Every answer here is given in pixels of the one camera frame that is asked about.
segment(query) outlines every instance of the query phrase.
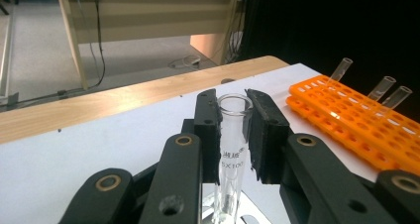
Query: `glass test tube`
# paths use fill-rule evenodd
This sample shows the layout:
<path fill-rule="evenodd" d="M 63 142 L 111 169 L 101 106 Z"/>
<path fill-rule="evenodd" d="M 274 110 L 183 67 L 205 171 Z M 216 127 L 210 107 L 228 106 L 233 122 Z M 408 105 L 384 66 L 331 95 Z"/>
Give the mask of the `glass test tube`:
<path fill-rule="evenodd" d="M 395 82 L 395 78 L 391 76 L 385 76 L 367 97 L 373 101 L 379 100 Z"/>
<path fill-rule="evenodd" d="M 220 185 L 215 186 L 213 223 L 235 223 L 248 151 L 247 126 L 253 102 L 241 94 L 226 94 L 218 99 L 223 120 L 219 162 Z"/>
<path fill-rule="evenodd" d="M 406 86 L 399 86 L 398 89 L 396 89 L 389 97 L 385 99 L 385 101 L 382 102 L 382 105 L 384 107 L 394 109 L 411 93 L 413 93 L 413 91 L 411 91 L 411 89 L 407 88 Z"/>
<path fill-rule="evenodd" d="M 331 74 L 325 86 L 329 89 L 334 90 L 334 87 L 330 87 L 331 80 L 340 81 L 340 79 L 343 77 L 343 75 L 346 73 L 347 69 L 349 69 L 352 63 L 353 61 L 350 58 L 344 57 L 337 66 L 336 70 L 334 70 L 333 74 Z"/>
<path fill-rule="evenodd" d="M 382 107 L 376 115 L 384 116 L 389 110 L 394 109 L 404 99 L 406 99 L 413 91 L 406 86 L 399 86 L 389 97 L 382 102 Z"/>

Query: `electrical cable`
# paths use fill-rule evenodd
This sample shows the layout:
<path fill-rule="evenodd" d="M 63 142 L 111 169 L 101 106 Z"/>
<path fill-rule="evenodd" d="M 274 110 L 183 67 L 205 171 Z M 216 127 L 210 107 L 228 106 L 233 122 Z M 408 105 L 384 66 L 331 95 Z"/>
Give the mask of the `electrical cable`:
<path fill-rule="evenodd" d="M 183 58 L 177 58 L 174 59 L 173 61 L 169 62 L 167 64 L 168 67 L 170 68 L 174 68 L 174 69 L 180 69 L 180 68 L 190 68 L 192 70 L 199 70 L 198 69 L 198 64 L 201 62 L 201 56 L 195 56 L 195 55 L 191 55 L 191 56 L 186 56 Z"/>
<path fill-rule="evenodd" d="M 246 0 L 242 0 L 242 8 L 241 8 L 241 12 L 245 12 L 245 8 L 246 8 Z M 229 48 L 228 51 L 229 53 L 227 54 L 227 56 L 229 56 L 229 58 L 225 58 L 227 63 L 230 62 L 235 62 L 239 56 L 240 53 L 240 48 L 241 48 L 241 42 L 242 42 L 242 36 L 243 33 L 241 33 L 241 25 L 243 23 L 244 20 L 244 15 L 243 13 L 240 13 L 240 18 L 238 20 L 238 26 L 236 31 L 231 32 L 231 37 L 230 37 L 230 41 L 229 41 Z"/>
<path fill-rule="evenodd" d="M 98 46 L 99 46 L 99 53 L 101 53 L 103 70 L 102 70 L 102 76 L 99 79 L 98 83 L 93 85 L 91 88 L 97 87 L 102 83 L 102 80 L 105 77 L 105 71 L 106 71 L 105 59 L 104 59 L 103 49 L 102 49 L 102 32 L 101 32 L 101 19 L 99 17 L 99 0 L 94 0 L 94 2 L 96 6 L 96 16 L 97 16 L 96 19 L 97 19 L 97 27 L 98 27 Z"/>
<path fill-rule="evenodd" d="M 99 70 L 98 70 L 98 63 L 96 61 L 96 56 L 95 56 L 95 53 L 93 52 L 93 47 L 92 47 L 92 41 L 93 40 L 92 40 L 92 34 L 90 33 L 90 25 L 88 24 L 88 22 L 86 20 L 86 16 L 84 15 L 84 10 L 83 10 L 83 8 L 81 6 L 80 0 L 76 0 L 76 1 L 77 1 L 77 5 L 78 5 L 78 8 L 79 8 L 81 17 L 83 19 L 84 27 L 87 30 L 87 36 L 88 36 L 88 39 L 89 39 L 90 52 L 92 53 L 93 61 L 95 63 L 96 74 L 98 75 L 98 79 L 100 79 Z"/>
<path fill-rule="evenodd" d="M 230 31 L 228 32 L 228 34 L 229 34 L 229 42 L 228 42 L 228 52 L 227 52 L 227 54 L 225 56 L 225 61 L 226 62 L 230 62 L 230 58 L 234 54 L 235 32 L 234 32 L 233 29 L 234 29 L 235 20 L 236 20 L 236 17 L 234 17 L 234 20 L 232 22 L 232 26 L 230 27 Z"/>

